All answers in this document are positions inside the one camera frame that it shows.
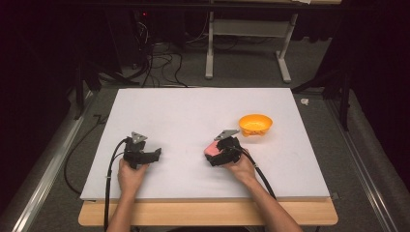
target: floor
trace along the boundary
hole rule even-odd
[[[290,84],[281,81],[275,60],[274,52],[280,49],[280,42],[219,38],[212,80],[204,78],[203,41],[189,43],[184,49],[160,44],[145,87],[294,88],[314,77],[330,41],[291,42],[286,54]],[[125,74],[134,72],[124,67]],[[136,80],[142,83],[143,77]],[[103,133],[103,125],[96,123],[95,115],[107,116],[117,90],[124,87],[104,81],[102,85],[98,93],[90,94],[80,120],[73,120],[75,107],[72,108],[8,212],[1,217],[1,231],[103,230],[78,224],[82,201],[68,188],[64,178],[67,170],[73,187],[82,188]],[[384,155],[354,93],[350,99],[349,131],[344,131],[337,120],[337,101],[324,101],[321,91],[309,89],[294,96],[339,217],[336,225],[321,231],[409,231],[409,193]],[[309,105],[301,104],[301,98],[308,98]],[[69,162],[64,162],[66,156],[70,156]],[[48,182],[39,186],[44,177]],[[43,194],[34,195],[35,190]],[[38,208],[27,208],[30,198],[35,199]],[[315,228],[307,226],[304,230]]]

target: white surface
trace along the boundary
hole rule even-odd
[[[148,136],[145,152],[161,147],[137,195],[142,199],[249,197],[203,150],[239,119],[261,113],[274,124],[265,136],[243,137],[277,198],[329,196],[299,111],[289,89],[124,89],[118,92],[81,199],[103,199],[105,176],[117,144],[131,132]],[[119,198],[113,164],[111,198]]]

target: bowl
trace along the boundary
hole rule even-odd
[[[250,135],[265,135],[273,123],[272,119],[266,115],[249,114],[239,120],[239,127],[245,137]]]

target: person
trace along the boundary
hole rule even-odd
[[[119,165],[118,181],[120,183],[121,196],[117,209],[108,225],[108,232],[130,232],[135,195],[142,184],[145,171],[149,166],[149,164],[144,164],[138,169],[132,169],[123,159],[120,159]],[[230,162],[223,167],[230,170],[235,178],[248,189],[253,201],[262,213],[267,231],[302,231],[302,228],[293,217],[257,181],[255,169],[246,156],[242,155],[236,163]]]

